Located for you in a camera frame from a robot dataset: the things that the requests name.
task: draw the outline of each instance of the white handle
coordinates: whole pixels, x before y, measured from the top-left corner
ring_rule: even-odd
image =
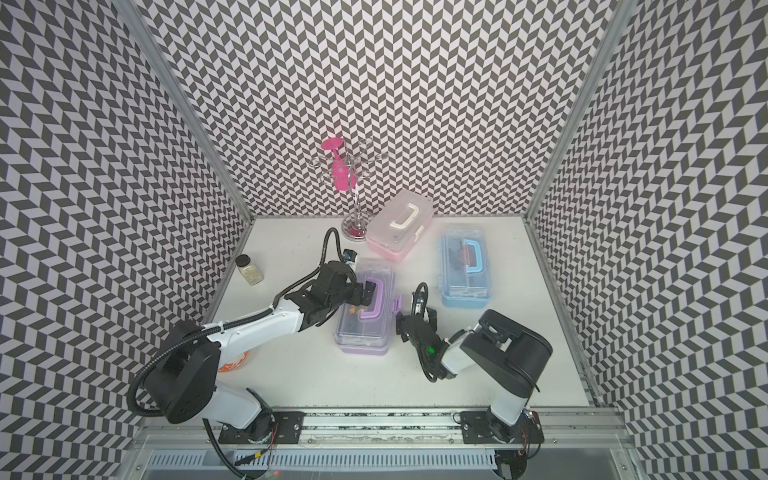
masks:
[[[408,208],[411,209],[411,215],[410,217],[406,218],[406,221],[404,221],[403,223],[397,223],[394,220],[392,220],[392,222],[389,223],[389,226],[402,230],[403,228],[406,228],[408,225],[410,225],[411,222],[413,222],[413,219],[415,219],[416,216],[419,215],[419,208],[414,204],[408,204]]]

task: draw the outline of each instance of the glass jar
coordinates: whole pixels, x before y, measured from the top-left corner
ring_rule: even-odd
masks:
[[[235,259],[235,264],[237,265],[240,274],[250,285],[256,285],[261,280],[264,280],[264,275],[261,273],[261,270],[253,264],[249,256],[238,255]]]

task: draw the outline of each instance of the plastic storage box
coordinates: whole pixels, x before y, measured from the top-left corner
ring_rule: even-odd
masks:
[[[491,271],[485,231],[474,225],[448,227],[440,238],[442,304],[483,308],[491,299]]]
[[[382,260],[358,260],[357,281],[373,282],[376,290],[370,306],[341,306],[336,343],[347,353],[384,355],[395,329],[395,272]]]
[[[370,249],[387,260],[402,262],[432,223],[432,200],[402,190],[368,224]]]

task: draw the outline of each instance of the box handle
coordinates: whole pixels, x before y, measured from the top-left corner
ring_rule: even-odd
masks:
[[[408,225],[410,225],[411,222],[414,221],[416,216],[419,215],[419,207],[417,207],[414,204],[408,204],[408,208],[411,209],[411,215],[408,218],[406,218],[406,221],[404,221],[403,223],[397,223],[394,220],[392,220],[391,222],[389,222],[389,226],[392,228],[396,228],[398,230],[402,230],[403,228],[406,228]]]
[[[482,272],[482,251],[480,251],[480,243],[475,240],[464,239],[464,245],[469,245],[475,251],[475,266],[467,265],[467,273]]]
[[[368,311],[363,309],[360,312],[360,321],[370,321],[377,318],[382,314],[382,297],[384,297],[384,282],[378,278],[368,278],[366,281],[376,285],[376,299],[374,300],[373,310]]]

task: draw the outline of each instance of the blue storage box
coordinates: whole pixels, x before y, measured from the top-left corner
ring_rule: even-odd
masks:
[[[484,308],[491,299],[491,265],[485,231],[475,225],[448,227],[440,238],[442,304]]]

